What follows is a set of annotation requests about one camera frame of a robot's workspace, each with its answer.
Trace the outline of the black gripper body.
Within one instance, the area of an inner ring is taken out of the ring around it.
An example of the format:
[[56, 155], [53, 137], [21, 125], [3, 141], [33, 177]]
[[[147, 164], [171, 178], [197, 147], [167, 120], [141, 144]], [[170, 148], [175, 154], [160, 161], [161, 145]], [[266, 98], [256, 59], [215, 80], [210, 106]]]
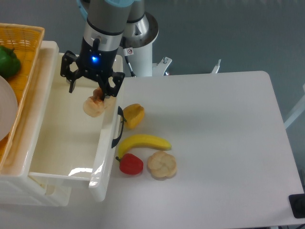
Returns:
[[69, 79], [78, 80], [81, 77], [98, 82], [109, 82], [109, 94], [116, 97], [125, 78], [125, 73], [114, 72], [113, 64], [117, 50], [101, 51], [98, 49], [99, 39], [89, 45], [85, 39], [81, 43], [81, 52], [76, 56], [71, 51], [66, 51], [61, 59], [60, 75]]

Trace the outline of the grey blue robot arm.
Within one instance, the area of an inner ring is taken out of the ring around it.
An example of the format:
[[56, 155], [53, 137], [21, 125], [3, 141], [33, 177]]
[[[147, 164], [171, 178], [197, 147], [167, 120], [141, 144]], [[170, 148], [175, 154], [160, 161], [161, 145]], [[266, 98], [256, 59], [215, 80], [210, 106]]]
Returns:
[[129, 22], [145, 15], [143, 0], [92, 0], [81, 43], [80, 54], [66, 51], [60, 75], [70, 84], [72, 93], [76, 80], [85, 77], [97, 82], [103, 98], [116, 97], [125, 73], [113, 70], [114, 60]]

